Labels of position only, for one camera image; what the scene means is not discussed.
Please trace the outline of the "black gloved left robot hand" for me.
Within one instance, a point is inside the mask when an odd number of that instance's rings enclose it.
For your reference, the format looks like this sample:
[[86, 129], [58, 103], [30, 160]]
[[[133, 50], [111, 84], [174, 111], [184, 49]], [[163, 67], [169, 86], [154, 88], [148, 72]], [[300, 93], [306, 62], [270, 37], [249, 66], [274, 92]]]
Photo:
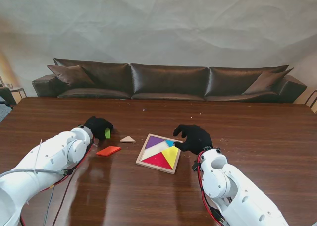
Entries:
[[109, 129], [112, 131], [114, 129], [112, 123], [103, 119], [97, 118], [95, 116], [90, 117], [85, 123], [84, 126], [89, 128], [93, 136], [99, 140], [105, 140], [105, 130]]

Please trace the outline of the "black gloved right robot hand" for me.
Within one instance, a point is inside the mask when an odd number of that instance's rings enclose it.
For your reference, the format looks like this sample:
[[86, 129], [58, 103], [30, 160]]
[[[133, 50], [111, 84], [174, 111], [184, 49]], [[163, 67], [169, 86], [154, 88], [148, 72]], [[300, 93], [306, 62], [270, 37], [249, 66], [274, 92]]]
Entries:
[[197, 125], [181, 124], [175, 128], [173, 136], [178, 136], [180, 133], [181, 137], [186, 140], [184, 142], [175, 142], [174, 146], [183, 152], [190, 151], [198, 155], [205, 149], [209, 150], [213, 148], [210, 135]]

